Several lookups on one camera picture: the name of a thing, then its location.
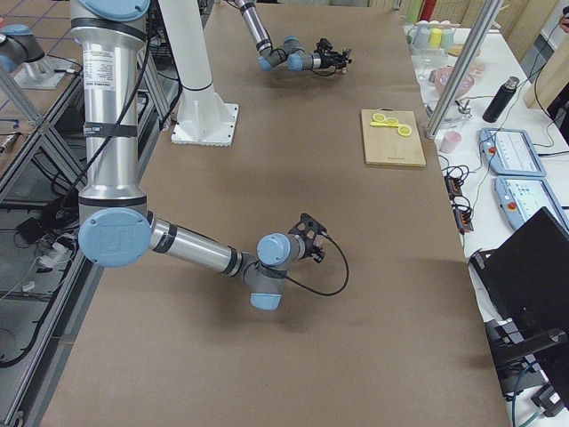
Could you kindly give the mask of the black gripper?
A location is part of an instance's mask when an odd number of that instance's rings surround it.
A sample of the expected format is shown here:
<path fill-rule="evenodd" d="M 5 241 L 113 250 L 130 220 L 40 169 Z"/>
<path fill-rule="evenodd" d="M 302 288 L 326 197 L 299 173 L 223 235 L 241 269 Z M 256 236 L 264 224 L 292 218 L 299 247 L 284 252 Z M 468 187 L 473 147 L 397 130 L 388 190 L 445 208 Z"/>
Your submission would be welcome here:
<path fill-rule="evenodd" d="M 329 69 L 334 67 L 334 72 L 346 72 L 347 64 L 342 63 L 336 66 L 336 62 L 351 62 L 351 52 L 352 50 L 350 48 L 343 48 L 341 52 L 336 53 L 333 53 L 333 51 L 329 50 L 319 51 L 319 69 Z"/>
<path fill-rule="evenodd" d="M 311 258 L 315 262 L 322 262 L 325 258 L 325 250 L 319 245 L 319 238 L 300 238 L 300 251 L 298 259 Z"/>

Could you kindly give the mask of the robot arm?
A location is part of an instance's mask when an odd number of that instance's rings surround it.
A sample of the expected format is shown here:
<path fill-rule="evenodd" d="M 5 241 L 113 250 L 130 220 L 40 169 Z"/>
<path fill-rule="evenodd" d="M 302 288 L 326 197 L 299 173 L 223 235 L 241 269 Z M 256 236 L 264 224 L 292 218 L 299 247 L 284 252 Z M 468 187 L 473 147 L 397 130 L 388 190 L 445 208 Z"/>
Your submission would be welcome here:
<path fill-rule="evenodd" d="M 269 71 L 285 63 L 291 71 L 311 71 L 320 77 L 347 72 L 347 66 L 352 62 L 349 48 L 335 51 L 331 42 L 323 37 L 315 51 L 307 52 L 295 36 L 286 37 L 281 45 L 276 46 L 261 22 L 254 1 L 227 1 L 227 4 L 239 10 L 255 43 L 258 62 L 263 70 Z"/>
<path fill-rule="evenodd" d="M 226 103 L 213 85 L 197 3 L 159 5 L 180 80 L 172 139 L 182 144 L 228 146 L 238 106 Z M 138 114 L 133 96 L 149 61 L 150 4 L 147 1 L 75 1 L 71 30 L 82 45 L 87 164 L 78 196 L 79 245 L 104 267 L 123 267 L 147 251 L 243 280 L 251 305 L 278 307 L 294 261 L 324 259 L 317 240 L 325 228 L 307 214 L 285 233 L 263 237 L 255 254 L 161 220 L 148 210 L 138 177 Z"/>

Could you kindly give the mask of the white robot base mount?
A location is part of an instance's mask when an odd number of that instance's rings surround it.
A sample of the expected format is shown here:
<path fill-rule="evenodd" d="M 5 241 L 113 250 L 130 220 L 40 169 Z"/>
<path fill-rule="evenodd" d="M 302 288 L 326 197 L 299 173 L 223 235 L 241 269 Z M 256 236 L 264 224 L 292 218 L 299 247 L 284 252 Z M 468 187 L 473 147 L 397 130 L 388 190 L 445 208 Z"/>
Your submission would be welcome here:
<path fill-rule="evenodd" d="M 239 106 L 216 93 L 197 2 L 161 0 L 159 6 L 182 87 L 172 142 L 227 147 Z"/>

